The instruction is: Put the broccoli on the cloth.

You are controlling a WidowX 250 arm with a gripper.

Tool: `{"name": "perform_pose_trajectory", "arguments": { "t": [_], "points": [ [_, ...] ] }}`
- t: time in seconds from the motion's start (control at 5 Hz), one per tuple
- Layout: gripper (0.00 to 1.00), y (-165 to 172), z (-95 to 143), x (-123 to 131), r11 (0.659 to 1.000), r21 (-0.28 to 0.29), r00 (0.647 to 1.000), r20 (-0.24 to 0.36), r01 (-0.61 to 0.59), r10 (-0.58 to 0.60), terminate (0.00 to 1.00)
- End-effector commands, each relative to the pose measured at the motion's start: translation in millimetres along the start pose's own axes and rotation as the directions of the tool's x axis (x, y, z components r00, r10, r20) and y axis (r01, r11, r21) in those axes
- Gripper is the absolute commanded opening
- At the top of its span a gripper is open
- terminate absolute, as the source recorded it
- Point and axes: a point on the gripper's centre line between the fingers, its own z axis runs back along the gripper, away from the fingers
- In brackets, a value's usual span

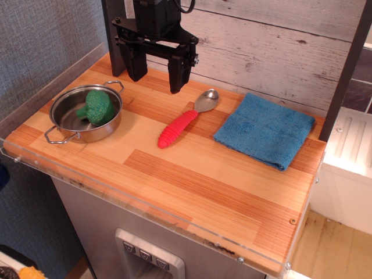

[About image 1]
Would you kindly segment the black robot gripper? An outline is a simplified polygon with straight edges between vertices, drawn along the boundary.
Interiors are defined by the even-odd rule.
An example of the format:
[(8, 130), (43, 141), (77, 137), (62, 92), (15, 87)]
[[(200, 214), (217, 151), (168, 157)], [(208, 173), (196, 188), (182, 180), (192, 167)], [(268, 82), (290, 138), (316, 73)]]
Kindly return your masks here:
[(129, 77), (139, 81), (147, 74), (147, 54), (168, 60), (170, 92), (180, 92), (188, 83), (191, 66), (198, 63), (198, 38), (181, 27), (181, 15), (191, 13), (180, 1), (133, 1), (134, 18), (117, 17), (115, 40)]

